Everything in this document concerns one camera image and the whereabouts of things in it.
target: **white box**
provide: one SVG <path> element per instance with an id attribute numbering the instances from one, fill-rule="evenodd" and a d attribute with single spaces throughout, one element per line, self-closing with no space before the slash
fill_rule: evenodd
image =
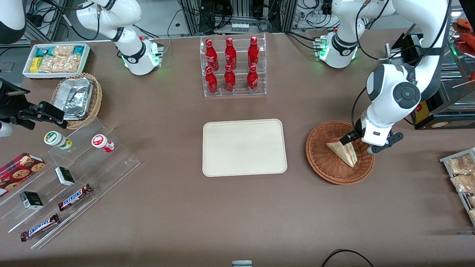
<path id="1" fill-rule="evenodd" d="M 81 55 L 81 61 L 76 72 L 59 72 L 59 73 L 32 73 L 30 72 L 31 62 L 36 56 L 38 48 L 49 48 L 52 46 L 64 45 L 64 46 L 84 46 L 83 54 Z M 30 79 L 54 79 L 54 78 L 66 78 L 72 75 L 83 73 L 86 66 L 87 56 L 89 55 L 90 47 L 86 43 L 56 43 L 56 44 L 38 44 L 31 48 L 28 60 L 23 68 L 23 75 Z"/>

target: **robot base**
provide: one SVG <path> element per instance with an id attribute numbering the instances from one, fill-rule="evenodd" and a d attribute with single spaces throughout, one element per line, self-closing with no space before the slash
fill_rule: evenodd
<path id="1" fill-rule="evenodd" d="M 137 63 L 131 64 L 122 57 L 125 66 L 135 75 L 145 75 L 162 66 L 163 46 L 159 47 L 157 43 L 149 40 L 142 42 L 145 44 L 146 52 Z"/>
<path id="2" fill-rule="evenodd" d="M 356 57 L 356 47 L 353 54 L 349 51 L 347 56 L 340 55 L 340 52 L 333 47 L 331 42 L 335 33 L 331 32 L 327 35 L 320 36 L 320 39 L 313 42 L 313 47 L 318 51 L 315 51 L 315 58 L 317 61 L 323 61 L 327 65 L 333 68 L 344 68 L 350 64 L 350 62 Z"/>

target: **coca-cola bottle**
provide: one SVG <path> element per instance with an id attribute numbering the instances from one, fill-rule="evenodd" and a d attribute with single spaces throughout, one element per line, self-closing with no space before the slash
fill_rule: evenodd
<path id="1" fill-rule="evenodd" d="M 224 74 L 224 80 L 226 81 L 226 90 L 230 93 L 236 89 L 236 75 L 234 75 L 231 64 L 226 65 L 226 73 Z"/>
<path id="2" fill-rule="evenodd" d="M 259 47 L 257 46 L 257 37 L 251 37 L 251 45 L 249 46 L 249 50 L 247 51 L 247 64 L 249 67 L 252 65 L 256 65 L 259 63 Z"/>
<path id="3" fill-rule="evenodd" d="M 251 94 L 257 91 L 257 79 L 259 76 L 256 73 L 256 65 L 251 65 L 247 74 L 247 91 Z"/>
<path id="4" fill-rule="evenodd" d="M 213 71 L 219 70 L 219 63 L 218 63 L 218 54 L 213 47 L 213 41 L 211 39 L 206 39 L 206 61 L 208 65 L 213 68 Z"/>
<path id="5" fill-rule="evenodd" d="M 224 55 L 226 56 L 226 64 L 230 64 L 232 69 L 236 69 L 238 67 L 238 60 L 236 57 L 236 48 L 233 45 L 233 38 L 228 37 L 226 38 L 226 50 L 224 51 Z"/>
<path id="6" fill-rule="evenodd" d="M 208 86 L 208 91 L 210 94 L 215 95 L 218 93 L 218 80 L 216 79 L 216 76 L 214 75 L 210 66 L 206 66 L 205 71 L 205 80 L 206 85 Z"/>

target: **small black box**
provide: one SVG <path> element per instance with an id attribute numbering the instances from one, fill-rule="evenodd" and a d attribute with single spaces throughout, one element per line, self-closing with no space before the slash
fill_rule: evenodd
<path id="1" fill-rule="evenodd" d="M 60 183 L 67 186 L 74 185 L 75 181 L 74 181 L 73 175 L 68 169 L 60 166 L 60 167 L 57 167 L 55 171 L 56 171 L 56 176 L 58 177 Z"/>
<path id="2" fill-rule="evenodd" d="M 41 199 L 39 199 L 38 194 L 35 192 L 23 191 L 20 194 L 20 199 L 23 202 L 23 205 L 25 205 L 25 208 L 27 209 L 39 210 L 43 207 Z"/>

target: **snickers bar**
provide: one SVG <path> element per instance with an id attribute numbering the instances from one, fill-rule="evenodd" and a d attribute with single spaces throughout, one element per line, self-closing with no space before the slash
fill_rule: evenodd
<path id="1" fill-rule="evenodd" d="M 81 197 L 87 195 L 89 192 L 91 192 L 93 189 L 87 184 L 86 186 L 83 186 L 79 191 L 74 193 L 72 196 L 69 198 L 65 199 L 63 202 L 59 203 L 59 210 L 63 211 L 65 210 L 68 206 L 74 204 L 76 201 L 78 201 Z"/>
<path id="2" fill-rule="evenodd" d="M 49 228 L 54 224 L 59 224 L 59 217 L 56 213 L 51 218 L 36 225 L 34 228 L 31 228 L 29 231 L 21 233 L 21 242 L 25 242 L 26 240 L 32 238 L 34 235 L 38 234 L 41 231 L 44 231 L 46 228 Z"/>

